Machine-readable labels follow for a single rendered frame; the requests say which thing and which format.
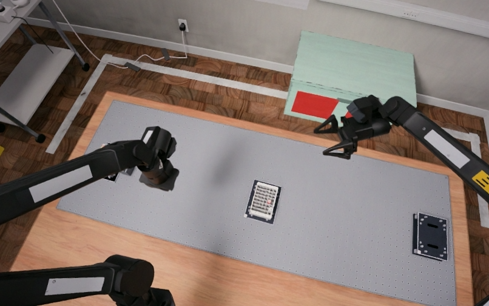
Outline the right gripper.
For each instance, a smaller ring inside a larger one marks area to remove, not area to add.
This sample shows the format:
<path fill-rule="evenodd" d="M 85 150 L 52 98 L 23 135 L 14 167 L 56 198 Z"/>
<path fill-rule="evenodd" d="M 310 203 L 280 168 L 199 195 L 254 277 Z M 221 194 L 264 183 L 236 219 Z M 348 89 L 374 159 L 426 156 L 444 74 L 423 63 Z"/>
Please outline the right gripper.
<path fill-rule="evenodd" d="M 358 137 L 354 132 L 353 128 L 351 127 L 347 118 L 345 116 L 340 117 L 340 121 L 343 123 L 343 127 L 339 129 L 339 122 L 336 120 L 336 116 L 331 115 L 322 125 L 320 125 L 317 129 L 314 130 L 314 134 L 338 134 L 342 142 L 323 151 L 323 155 L 350 160 L 351 155 L 353 155 L 353 153 L 356 153 L 358 150 L 358 142 L 370 139 L 372 137 L 358 140 Z M 331 123 L 330 129 L 320 131 L 330 123 Z M 343 149 L 343 153 L 330 153 L 332 151 L 336 151 L 339 149 Z"/>

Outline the white tube rack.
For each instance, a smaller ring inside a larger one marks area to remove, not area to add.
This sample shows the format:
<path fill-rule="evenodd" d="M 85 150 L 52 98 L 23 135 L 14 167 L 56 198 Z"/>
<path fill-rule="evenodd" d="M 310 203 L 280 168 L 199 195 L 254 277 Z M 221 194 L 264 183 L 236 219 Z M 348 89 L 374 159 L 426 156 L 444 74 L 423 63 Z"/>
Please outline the white tube rack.
<path fill-rule="evenodd" d="M 269 208 L 274 208 L 277 191 L 278 187 L 258 182 L 249 213 L 270 220 L 272 212 L 269 212 Z M 267 204 L 268 200 L 271 201 L 270 205 Z"/>

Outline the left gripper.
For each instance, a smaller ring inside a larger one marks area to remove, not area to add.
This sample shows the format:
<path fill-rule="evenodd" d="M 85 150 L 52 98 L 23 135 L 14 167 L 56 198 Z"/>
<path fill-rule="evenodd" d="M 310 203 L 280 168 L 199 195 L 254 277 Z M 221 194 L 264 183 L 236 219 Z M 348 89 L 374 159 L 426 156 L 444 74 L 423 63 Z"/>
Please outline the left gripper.
<path fill-rule="evenodd" d="M 163 169 L 163 172 L 156 178 L 147 178 L 143 173 L 141 173 L 141 176 L 139 178 L 139 182 L 144 183 L 146 186 L 148 186 L 150 188 L 156 188 L 156 189 L 160 189 L 162 191 L 169 192 L 169 190 L 173 191 L 174 186 L 175 186 L 175 181 L 176 181 L 179 173 L 180 173 L 179 170 L 176 168 L 173 168 L 170 177 L 168 177 L 166 175 L 166 173 L 164 172 L 164 169 Z"/>

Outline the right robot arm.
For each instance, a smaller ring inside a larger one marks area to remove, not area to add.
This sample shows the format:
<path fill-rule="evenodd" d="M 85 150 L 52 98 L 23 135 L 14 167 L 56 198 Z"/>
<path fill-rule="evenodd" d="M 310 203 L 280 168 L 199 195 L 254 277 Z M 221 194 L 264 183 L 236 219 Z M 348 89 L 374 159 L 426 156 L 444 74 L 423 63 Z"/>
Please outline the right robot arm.
<path fill-rule="evenodd" d="M 391 124 L 401 126 L 489 204 L 489 164 L 403 98 L 392 97 L 383 106 L 370 95 L 346 108 L 358 140 L 389 134 Z"/>

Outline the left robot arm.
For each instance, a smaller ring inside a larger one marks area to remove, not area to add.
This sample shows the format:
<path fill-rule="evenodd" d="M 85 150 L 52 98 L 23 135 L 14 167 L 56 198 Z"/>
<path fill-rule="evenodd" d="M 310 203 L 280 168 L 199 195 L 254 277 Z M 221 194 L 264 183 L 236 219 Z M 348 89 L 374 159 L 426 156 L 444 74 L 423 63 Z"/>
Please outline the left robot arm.
<path fill-rule="evenodd" d="M 116 141 L 1 184 L 0 226 L 135 166 L 151 179 L 163 169 L 170 177 L 174 167 L 168 158 L 177 145 L 171 136 L 159 126 L 147 127 L 141 140 Z M 149 289 L 154 276 L 150 262 L 119 254 L 93 265 L 0 272 L 0 306 L 39 306 L 106 294 L 116 306 L 170 306 L 168 298 L 155 296 Z"/>

